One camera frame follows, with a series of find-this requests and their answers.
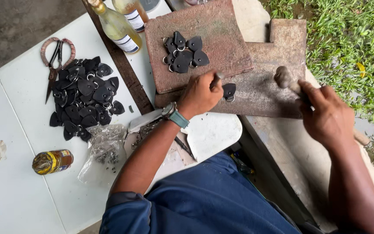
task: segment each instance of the grass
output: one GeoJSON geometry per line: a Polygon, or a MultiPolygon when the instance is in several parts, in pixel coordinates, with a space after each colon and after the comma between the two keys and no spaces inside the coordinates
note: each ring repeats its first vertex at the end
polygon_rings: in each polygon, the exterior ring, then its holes
{"type": "Polygon", "coordinates": [[[296,9],[302,9],[308,16],[307,67],[361,118],[374,123],[374,0],[303,1],[262,3],[272,18],[297,18],[296,9]]]}

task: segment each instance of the plastic bag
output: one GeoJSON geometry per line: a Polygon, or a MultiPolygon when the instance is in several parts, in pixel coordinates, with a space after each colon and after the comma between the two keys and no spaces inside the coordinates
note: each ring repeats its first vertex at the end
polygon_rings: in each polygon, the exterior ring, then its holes
{"type": "Polygon", "coordinates": [[[123,125],[88,127],[92,137],[89,140],[89,156],[77,179],[85,184],[111,187],[126,161],[123,148],[126,128],[123,125]]]}

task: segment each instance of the hammer head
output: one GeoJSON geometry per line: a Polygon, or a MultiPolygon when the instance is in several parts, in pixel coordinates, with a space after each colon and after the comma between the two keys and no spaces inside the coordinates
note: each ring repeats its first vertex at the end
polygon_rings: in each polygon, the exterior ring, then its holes
{"type": "Polygon", "coordinates": [[[286,66],[278,67],[276,69],[275,75],[273,76],[273,79],[275,80],[276,84],[282,89],[288,88],[292,81],[291,75],[288,72],[288,68],[286,66]]]}

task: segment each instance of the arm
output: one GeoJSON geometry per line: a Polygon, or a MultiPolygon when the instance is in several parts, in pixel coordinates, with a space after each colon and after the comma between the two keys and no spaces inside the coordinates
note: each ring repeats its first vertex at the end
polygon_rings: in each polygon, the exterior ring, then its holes
{"type": "MultiPolygon", "coordinates": [[[[215,70],[211,70],[204,75],[190,78],[187,89],[177,104],[179,113],[187,120],[209,111],[222,98],[221,80],[210,89],[215,73],[215,70]]],[[[179,130],[180,127],[173,121],[161,121],[126,161],[110,193],[144,194],[179,130]]]]}
{"type": "Polygon", "coordinates": [[[330,86],[314,88],[299,80],[315,110],[299,101],[309,135],[329,152],[329,203],[337,226],[374,234],[374,185],[353,137],[354,111],[330,86]]]}

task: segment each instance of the scissor handle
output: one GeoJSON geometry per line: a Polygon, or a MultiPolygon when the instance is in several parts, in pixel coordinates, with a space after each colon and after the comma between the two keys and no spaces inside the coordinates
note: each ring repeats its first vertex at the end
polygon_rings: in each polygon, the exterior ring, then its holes
{"type": "Polygon", "coordinates": [[[53,54],[53,57],[52,57],[52,60],[53,60],[55,55],[58,53],[58,50],[59,50],[59,66],[56,68],[56,70],[59,71],[63,67],[66,67],[67,65],[69,65],[74,60],[74,57],[76,56],[76,49],[75,49],[73,43],[69,39],[64,38],[63,40],[61,40],[62,42],[65,42],[68,45],[70,45],[70,49],[71,49],[71,54],[70,54],[69,60],[67,60],[64,65],[61,65],[61,54],[60,53],[61,53],[62,49],[60,48],[60,46],[62,44],[59,42],[60,39],[57,38],[57,37],[51,37],[51,38],[47,39],[47,41],[45,41],[43,43],[43,45],[41,46],[41,50],[40,50],[41,60],[43,60],[44,65],[47,66],[47,67],[50,65],[50,62],[46,58],[46,49],[47,49],[47,46],[50,43],[52,43],[53,41],[57,41],[58,42],[57,44],[59,44],[59,47],[56,46],[56,50],[55,50],[55,52],[53,54]]]}

